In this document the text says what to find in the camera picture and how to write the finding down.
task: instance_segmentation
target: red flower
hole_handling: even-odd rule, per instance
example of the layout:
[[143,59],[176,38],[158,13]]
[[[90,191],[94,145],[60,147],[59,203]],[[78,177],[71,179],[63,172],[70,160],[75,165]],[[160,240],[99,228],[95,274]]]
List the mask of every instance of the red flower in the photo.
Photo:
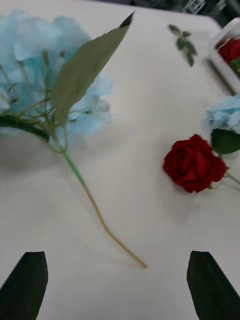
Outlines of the red flower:
[[224,176],[227,167],[199,135],[177,141],[164,159],[163,170],[187,192],[199,192]]
[[223,59],[229,64],[233,59],[240,58],[240,39],[228,40],[218,52]]

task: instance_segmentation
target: rose leaf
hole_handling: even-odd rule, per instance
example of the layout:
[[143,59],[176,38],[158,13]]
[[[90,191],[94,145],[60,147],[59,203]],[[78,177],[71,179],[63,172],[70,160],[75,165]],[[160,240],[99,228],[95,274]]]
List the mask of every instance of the rose leaf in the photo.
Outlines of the rose leaf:
[[211,132],[211,146],[218,154],[231,154],[240,150],[240,134],[223,129]]

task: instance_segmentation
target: rose petal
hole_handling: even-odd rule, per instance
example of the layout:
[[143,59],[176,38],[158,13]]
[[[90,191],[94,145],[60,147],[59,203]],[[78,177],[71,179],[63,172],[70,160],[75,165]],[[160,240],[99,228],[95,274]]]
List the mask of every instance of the rose petal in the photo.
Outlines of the rose petal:
[[200,149],[199,147],[195,149],[195,161],[197,173],[200,179],[204,181],[208,176],[209,171],[211,170],[213,162],[211,159],[206,158],[202,149]]
[[200,148],[202,149],[202,151],[207,157],[211,158],[213,156],[213,152],[210,145],[207,143],[206,140],[204,140],[198,134],[194,134],[189,140],[194,148],[196,146],[200,146]]

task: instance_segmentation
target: white tablecloth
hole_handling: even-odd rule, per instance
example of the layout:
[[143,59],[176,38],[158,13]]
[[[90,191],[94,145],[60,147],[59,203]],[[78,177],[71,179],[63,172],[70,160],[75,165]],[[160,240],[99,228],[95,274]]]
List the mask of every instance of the white tablecloth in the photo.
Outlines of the white tablecloth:
[[[118,26],[133,7],[80,0],[8,0],[52,19],[72,16],[92,37]],[[192,32],[190,68],[168,30]],[[197,319],[186,274],[192,250],[210,251],[240,293],[240,195],[188,194],[163,172],[172,144],[203,126],[228,90],[206,62],[219,31],[208,17],[137,8],[104,71],[114,82],[112,124],[70,148],[113,231],[148,264],[141,269],[102,229],[64,160],[30,134],[0,136],[0,283],[26,251],[45,251],[49,282],[39,320]],[[240,177],[237,158],[232,172]]]

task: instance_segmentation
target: small green leaf sprig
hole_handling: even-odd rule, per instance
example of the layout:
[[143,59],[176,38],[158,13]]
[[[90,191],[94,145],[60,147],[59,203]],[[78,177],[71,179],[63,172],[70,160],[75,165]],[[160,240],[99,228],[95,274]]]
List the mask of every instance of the small green leaf sprig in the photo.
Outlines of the small green leaf sprig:
[[192,35],[188,31],[181,31],[179,27],[173,24],[169,24],[168,28],[171,30],[171,32],[177,36],[176,40],[176,46],[178,50],[182,51],[184,56],[186,57],[186,60],[190,67],[194,65],[194,56],[197,56],[197,50],[193,43],[189,40],[189,37]]

